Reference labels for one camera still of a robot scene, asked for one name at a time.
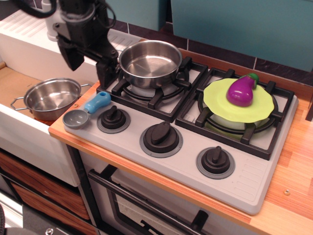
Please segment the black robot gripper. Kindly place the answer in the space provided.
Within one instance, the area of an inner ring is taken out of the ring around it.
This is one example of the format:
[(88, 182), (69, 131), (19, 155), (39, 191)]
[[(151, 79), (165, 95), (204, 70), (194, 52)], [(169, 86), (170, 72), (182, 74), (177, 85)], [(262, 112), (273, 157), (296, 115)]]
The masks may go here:
[(58, 33), (58, 47), (66, 64), (75, 71), (85, 56), (98, 61), (100, 88), (108, 88), (118, 73), (117, 51), (108, 40), (114, 19), (109, 19), (106, 9), (91, 9), (84, 15), (63, 12), (61, 16), (64, 22), (54, 24), (53, 28)]

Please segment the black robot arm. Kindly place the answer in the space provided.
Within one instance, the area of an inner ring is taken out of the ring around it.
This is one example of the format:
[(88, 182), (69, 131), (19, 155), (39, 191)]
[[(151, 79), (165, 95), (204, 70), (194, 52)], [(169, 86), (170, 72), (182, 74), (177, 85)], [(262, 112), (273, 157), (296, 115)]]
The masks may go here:
[(117, 77), (118, 52), (108, 40), (115, 25), (112, 8), (104, 0), (61, 0), (63, 23), (55, 23), (60, 52), (68, 67), (75, 71), (85, 57), (96, 62), (100, 88), (107, 88)]

